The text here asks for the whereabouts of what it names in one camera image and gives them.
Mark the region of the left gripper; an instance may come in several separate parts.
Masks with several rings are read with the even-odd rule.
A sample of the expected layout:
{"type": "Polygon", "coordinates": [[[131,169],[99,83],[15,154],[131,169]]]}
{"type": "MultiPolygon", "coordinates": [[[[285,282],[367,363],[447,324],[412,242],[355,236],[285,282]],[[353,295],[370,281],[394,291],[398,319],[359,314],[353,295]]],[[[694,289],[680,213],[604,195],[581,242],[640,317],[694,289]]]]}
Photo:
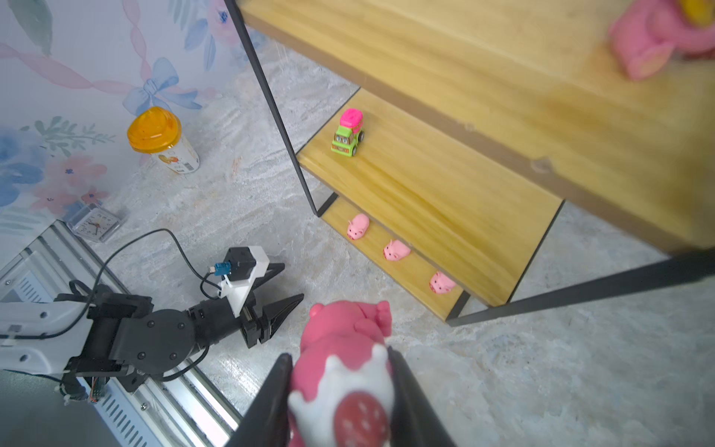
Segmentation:
{"type": "MultiPolygon", "coordinates": [[[[256,290],[285,269],[270,263],[266,273],[253,283],[256,290]]],[[[104,292],[99,303],[89,308],[88,339],[63,372],[65,391],[82,391],[89,386],[101,391],[116,377],[126,391],[135,391],[149,379],[174,380],[173,370],[210,346],[239,333],[249,348],[270,340],[303,302],[296,294],[265,305],[262,316],[255,311],[251,296],[235,315],[228,300],[205,300],[187,310],[154,309],[152,299],[139,295],[104,292]]]]}

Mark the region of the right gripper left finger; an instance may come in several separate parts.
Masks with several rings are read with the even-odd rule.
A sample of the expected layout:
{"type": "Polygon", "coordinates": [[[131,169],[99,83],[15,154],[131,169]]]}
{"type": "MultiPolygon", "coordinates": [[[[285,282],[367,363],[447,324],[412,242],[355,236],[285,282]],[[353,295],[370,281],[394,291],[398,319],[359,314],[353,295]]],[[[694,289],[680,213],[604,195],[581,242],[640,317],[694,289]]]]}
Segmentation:
{"type": "Polygon", "coordinates": [[[281,354],[225,447],[285,447],[290,440],[288,396],[293,361],[281,354]]]}

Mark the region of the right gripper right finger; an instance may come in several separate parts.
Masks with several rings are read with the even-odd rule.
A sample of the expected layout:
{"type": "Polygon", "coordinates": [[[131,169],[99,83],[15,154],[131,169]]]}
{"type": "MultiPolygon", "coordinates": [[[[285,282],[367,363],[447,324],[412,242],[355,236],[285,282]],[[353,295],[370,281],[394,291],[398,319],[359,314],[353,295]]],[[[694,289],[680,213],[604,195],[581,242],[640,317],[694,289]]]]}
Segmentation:
{"type": "Polygon", "coordinates": [[[426,394],[398,350],[388,349],[393,369],[395,407],[391,422],[392,446],[454,446],[426,394]]]}

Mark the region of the pink bear cream toy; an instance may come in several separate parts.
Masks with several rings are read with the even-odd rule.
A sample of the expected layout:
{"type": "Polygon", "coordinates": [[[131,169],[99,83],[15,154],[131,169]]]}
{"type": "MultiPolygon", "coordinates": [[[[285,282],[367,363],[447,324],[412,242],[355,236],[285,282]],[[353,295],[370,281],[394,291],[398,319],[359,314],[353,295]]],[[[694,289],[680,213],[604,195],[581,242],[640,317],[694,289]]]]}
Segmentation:
{"type": "Polygon", "coordinates": [[[389,302],[313,305],[288,396],[292,446],[385,446],[395,406],[389,302]]]}

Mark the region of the pink pig toy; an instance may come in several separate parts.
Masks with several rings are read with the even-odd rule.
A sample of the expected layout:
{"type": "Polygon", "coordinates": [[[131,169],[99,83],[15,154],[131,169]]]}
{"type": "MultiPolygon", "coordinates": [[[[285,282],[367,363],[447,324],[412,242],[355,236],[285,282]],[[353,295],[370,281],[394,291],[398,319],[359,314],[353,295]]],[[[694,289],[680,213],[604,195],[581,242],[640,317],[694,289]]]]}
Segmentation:
{"type": "Polygon", "coordinates": [[[434,294],[448,294],[455,287],[456,283],[440,271],[437,271],[429,282],[429,288],[434,294]]]}
{"type": "Polygon", "coordinates": [[[348,238],[351,240],[359,240],[363,238],[370,227],[370,219],[366,214],[360,213],[356,215],[349,223],[346,230],[348,238]]]}
{"type": "Polygon", "coordinates": [[[411,249],[399,240],[391,240],[383,249],[385,260],[398,262],[411,254],[411,249]]]}

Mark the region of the pink green toy car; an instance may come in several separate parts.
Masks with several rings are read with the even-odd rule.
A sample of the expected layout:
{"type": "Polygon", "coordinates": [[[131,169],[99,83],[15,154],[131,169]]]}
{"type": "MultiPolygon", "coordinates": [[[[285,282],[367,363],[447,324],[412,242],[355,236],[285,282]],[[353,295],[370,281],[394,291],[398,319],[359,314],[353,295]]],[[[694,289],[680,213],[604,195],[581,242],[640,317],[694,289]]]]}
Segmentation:
{"type": "Polygon", "coordinates": [[[364,137],[363,113],[359,109],[347,109],[340,117],[339,126],[331,142],[331,150],[352,158],[364,137]]]}

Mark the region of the pink bear sunflower toy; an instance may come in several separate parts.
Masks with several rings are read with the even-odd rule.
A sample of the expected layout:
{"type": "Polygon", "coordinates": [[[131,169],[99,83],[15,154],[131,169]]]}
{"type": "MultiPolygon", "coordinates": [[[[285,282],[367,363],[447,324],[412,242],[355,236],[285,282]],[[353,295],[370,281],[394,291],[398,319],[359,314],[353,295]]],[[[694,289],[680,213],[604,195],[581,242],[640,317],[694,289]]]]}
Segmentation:
{"type": "Polygon", "coordinates": [[[714,3],[709,0],[640,0],[608,31],[610,50],[625,75],[650,78],[675,56],[714,58],[714,3]]]}

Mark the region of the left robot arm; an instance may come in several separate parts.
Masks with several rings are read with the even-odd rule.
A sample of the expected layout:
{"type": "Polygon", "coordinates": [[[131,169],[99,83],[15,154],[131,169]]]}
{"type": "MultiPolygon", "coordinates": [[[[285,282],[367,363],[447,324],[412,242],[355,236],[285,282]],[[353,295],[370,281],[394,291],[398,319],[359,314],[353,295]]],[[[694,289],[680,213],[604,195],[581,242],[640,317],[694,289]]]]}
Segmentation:
{"type": "Polygon", "coordinates": [[[219,294],[186,310],[156,310],[149,296],[119,294],[103,284],[91,290],[79,280],[51,303],[3,303],[1,367],[51,376],[64,387],[81,378],[98,387],[104,378],[122,377],[128,391],[148,378],[174,381],[235,333],[248,348],[276,334],[303,294],[260,307],[255,291],[284,268],[270,264],[237,308],[227,279],[219,294]]]}

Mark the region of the pink pig toy on shelf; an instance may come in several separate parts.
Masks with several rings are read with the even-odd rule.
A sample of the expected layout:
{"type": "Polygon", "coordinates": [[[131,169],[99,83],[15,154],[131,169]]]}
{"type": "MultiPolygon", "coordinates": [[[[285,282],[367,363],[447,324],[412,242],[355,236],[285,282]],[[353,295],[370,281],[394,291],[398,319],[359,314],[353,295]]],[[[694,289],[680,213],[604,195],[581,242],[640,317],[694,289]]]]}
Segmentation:
{"type": "Polygon", "coordinates": [[[448,294],[455,287],[456,283],[440,271],[437,271],[429,282],[429,288],[434,294],[448,294]]]}

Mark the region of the wooden three-tier shelf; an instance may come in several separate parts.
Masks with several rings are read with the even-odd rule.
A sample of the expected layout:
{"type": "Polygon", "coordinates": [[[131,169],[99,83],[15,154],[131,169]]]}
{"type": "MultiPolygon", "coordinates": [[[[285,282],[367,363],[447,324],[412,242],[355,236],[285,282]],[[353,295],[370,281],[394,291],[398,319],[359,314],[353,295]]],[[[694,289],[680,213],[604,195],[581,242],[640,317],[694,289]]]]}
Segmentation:
{"type": "Polygon", "coordinates": [[[714,67],[637,83],[607,31],[625,1],[230,1],[263,92],[256,30],[357,85],[366,141],[331,126],[290,152],[331,189],[334,228],[361,210],[414,250],[385,272],[452,326],[693,283],[714,273],[714,67]],[[571,202],[667,259],[515,300],[571,202]],[[456,283],[434,294],[440,271],[456,283]]]}

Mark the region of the small white alarm clock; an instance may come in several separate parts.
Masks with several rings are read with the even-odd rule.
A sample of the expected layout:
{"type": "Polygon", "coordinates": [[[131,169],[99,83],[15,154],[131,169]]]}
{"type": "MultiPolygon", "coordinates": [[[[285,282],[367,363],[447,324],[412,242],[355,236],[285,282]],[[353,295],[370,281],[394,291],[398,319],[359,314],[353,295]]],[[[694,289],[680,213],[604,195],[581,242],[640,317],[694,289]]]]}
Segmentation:
{"type": "Polygon", "coordinates": [[[122,219],[108,210],[89,204],[67,221],[70,231],[80,238],[93,242],[105,242],[122,225],[122,219]]]}

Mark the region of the orange lid plastic jar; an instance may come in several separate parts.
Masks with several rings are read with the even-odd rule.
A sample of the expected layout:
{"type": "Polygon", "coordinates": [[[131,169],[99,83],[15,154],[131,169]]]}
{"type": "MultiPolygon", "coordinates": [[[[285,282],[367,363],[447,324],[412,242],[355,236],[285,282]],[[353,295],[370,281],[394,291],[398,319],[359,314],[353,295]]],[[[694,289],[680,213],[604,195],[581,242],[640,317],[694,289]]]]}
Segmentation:
{"type": "Polygon", "coordinates": [[[161,107],[151,107],[131,123],[127,131],[131,148],[152,156],[177,174],[189,174],[200,167],[200,159],[184,136],[176,115],[161,107]]]}

